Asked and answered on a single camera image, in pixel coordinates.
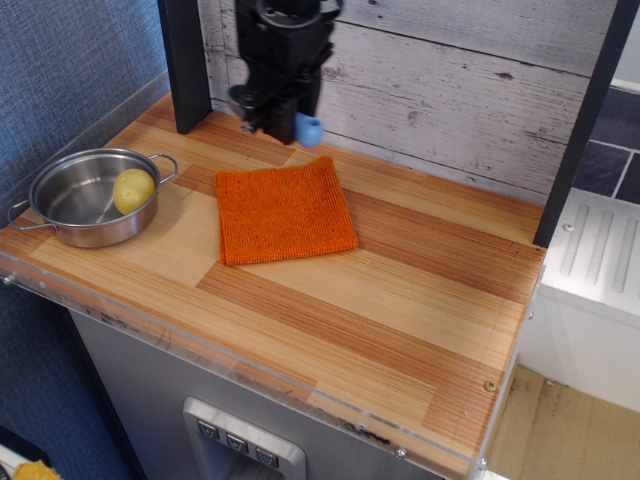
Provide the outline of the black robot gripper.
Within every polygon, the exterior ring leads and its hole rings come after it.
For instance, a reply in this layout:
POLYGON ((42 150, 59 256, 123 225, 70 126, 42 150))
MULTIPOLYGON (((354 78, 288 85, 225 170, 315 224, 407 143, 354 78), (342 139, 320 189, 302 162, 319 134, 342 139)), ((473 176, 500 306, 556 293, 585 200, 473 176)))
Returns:
POLYGON ((249 69, 228 90, 244 130, 258 130, 289 145, 297 112, 316 116, 322 66, 330 58, 341 1, 237 1, 239 55, 249 69))

